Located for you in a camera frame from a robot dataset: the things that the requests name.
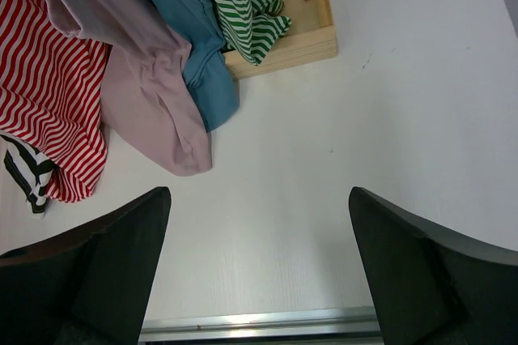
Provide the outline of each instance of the pink fabric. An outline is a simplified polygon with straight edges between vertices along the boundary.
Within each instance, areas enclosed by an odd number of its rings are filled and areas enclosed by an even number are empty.
[[[168,171],[212,167],[208,134],[182,78],[190,44],[146,0],[46,0],[67,36],[113,45],[101,86],[102,120]]]

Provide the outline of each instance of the folded clothing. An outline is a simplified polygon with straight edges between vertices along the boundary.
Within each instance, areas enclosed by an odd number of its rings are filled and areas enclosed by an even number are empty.
[[[190,44],[146,0],[46,0],[67,36],[113,45],[102,118],[126,142],[176,175],[210,169],[209,137],[182,78]]]
[[[0,130],[57,165],[46,190],[50,198],[86,198],[107,154],[99,125],[108,46],[62,35],[50,23],[45,0],[2,4]]]
[[[232,76],[220,52],[226,44],[211,0],[151,0],[163,19],[193,47],[183,70],[187,88],[207,131],[238,109]]]

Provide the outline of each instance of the white surface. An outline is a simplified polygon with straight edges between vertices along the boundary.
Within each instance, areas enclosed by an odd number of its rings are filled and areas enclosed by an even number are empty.
[[[36,221],[4,186],[0,250],[167,185],[151,320],[369,305],[354,185],[518,249],[518,40],[503,0],[332,4],[339,56],[241,82],[211,172],[176,178],[113,134],[87,201]]]

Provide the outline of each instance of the blue fabric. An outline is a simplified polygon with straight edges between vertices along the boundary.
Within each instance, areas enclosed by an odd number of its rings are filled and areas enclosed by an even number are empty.
[[[183,76],[207,131],[221,126],[239,100],[220,49],[225,45],[211,0],[151,0],[163,19],[193,46]]]

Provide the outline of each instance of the clothing pile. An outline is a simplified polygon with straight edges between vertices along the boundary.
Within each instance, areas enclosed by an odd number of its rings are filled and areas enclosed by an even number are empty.
[[[259,65],[291,26],[280,0],[0,0],[0,135],[35,214],[92,195],[101,122],[178,176],[212,167],[238,109],[222,52]]]

